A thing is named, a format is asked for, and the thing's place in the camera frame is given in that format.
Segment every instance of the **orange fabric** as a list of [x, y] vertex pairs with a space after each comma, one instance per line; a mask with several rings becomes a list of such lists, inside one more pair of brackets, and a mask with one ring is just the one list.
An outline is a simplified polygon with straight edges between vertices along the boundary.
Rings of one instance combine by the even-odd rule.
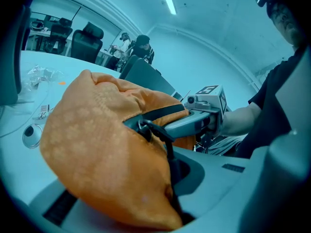
[[[182, 222], [170, 205], [170, 168], [162, 142], [157, 137], [147, 142], [123, 124], [175, 104], [180, 102], [164, 93], [85, 70], [48, 117], [41, 153], [68, 191], [93, 208], [126, 224], [177, 229]], [[174, 113], [155, 123], [186, 115]], [[187, 147], [189, 139], [184, 139]]]

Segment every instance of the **desk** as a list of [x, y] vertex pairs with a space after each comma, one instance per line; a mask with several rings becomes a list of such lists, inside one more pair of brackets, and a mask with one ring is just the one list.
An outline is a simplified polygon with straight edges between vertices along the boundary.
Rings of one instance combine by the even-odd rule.
[[66, 87], [84, 69], [110, 74], [115, 78], [120, 73], [71, 57], [36, 51], [22, 51], [20, 62], [21, 73], [38, 64], [63, 72], [66, 82], [64, 86], [55, 83], [59, 88], [53, 86], [53, 89], [49, 89], [49, 96], [45, 98], [39, 93], [39, 89], [31, 92], [27, 100], [34, 102], [19, 104], [15, 108], [6, 106], [0, 118], [0, 135], [9, 133], [26, 122], [20, 129], [0, 138], [0, 171], [11, 194], [29, 204], [40, 191], [57, 179], [42, 158], [39, 147], [28, 149], [22, 142], [24, 130], [33, 123], [33, 119], [29, 119], [31, 113], [40, 103], [44, 103], [43, 99], [49, 100], [47, 103], [57, 104]]
[[[50, 37], [51, 31], [43, 32], [43, 31], [34, 31], [34, 30], [30, 30], [30, 33], [29, 33], [28, 38], [29, 38], [30, 36], [34, 36], [34, 37], [35, 37], [36, 35], [38, 35], [38, 36], [44, 36], [44, 37]], [[69, 41], [69, 43], [68, 43], [68, 47], [67, 47], [65, 56], [68, 56], [69, 50], [70, 50], [70, 48], [71, 48], [72, 34], [67, 38], [67, 40]], [[34, 42], [35, 42], [35, 41], [33, 40], [32, 43], [31, 43], [31, 48], [30, 48], [31, 51], [33, 51], [33, 49], [34, 49]], [[101, 65], [104, 67], [104, 66], [107, 64], [107, 61], [108, 61], [109, 57], [112, 57], [112, 54], [109, 53], [109, 52], [107, 52], [107, 51], [104, 50], [103, 48], [101, 48], [101, 49], [99, 50], [99, 52], [101, 52], [101, 53], [103, 54], [103, 61], [102, 61], [102, 64], [101, 64]]]

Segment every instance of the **person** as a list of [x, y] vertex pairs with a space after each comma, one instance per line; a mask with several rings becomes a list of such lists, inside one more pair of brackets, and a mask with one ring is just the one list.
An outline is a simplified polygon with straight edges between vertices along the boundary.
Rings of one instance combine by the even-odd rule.
[[[275, 95], [299, 63], [307, 41], [282, 0], [268, 0], [267, 15], [293, 46], [295, 53], [288, 61], [283, 61], [270, 71], [259, 92], [248, 101], [247, 107], [225, 113], [220, 135], [238, 136], [248, 133], [235, 152], [235, 157], [250, 158], [256, 148], [270, 145], [277, 136], [291, 130]], [[208, 127], [214, 129], [214, 124], [213, 117]]]
[[106, 65], [106, 68], [109, 68], [111, 70], [116, 69], [116, 64], [118, 63], [122, 53], [127, 51], [128, 46], [131, 44], [131, 39], [128, 33], [122, 33], [120, 40], [123, 41], [123, 44], [121, 47], [111, 46], [112, 49], [116, 50]]
[[148, 64], [152, 64], [152, 61], [155, 57], [155, 51], [149, 44], [150, 38], [146, 35], [139, 35], [136, 41], [131, 43], [133, 47], [132, 55], [136, 55], [139, 58], [142, 58]]

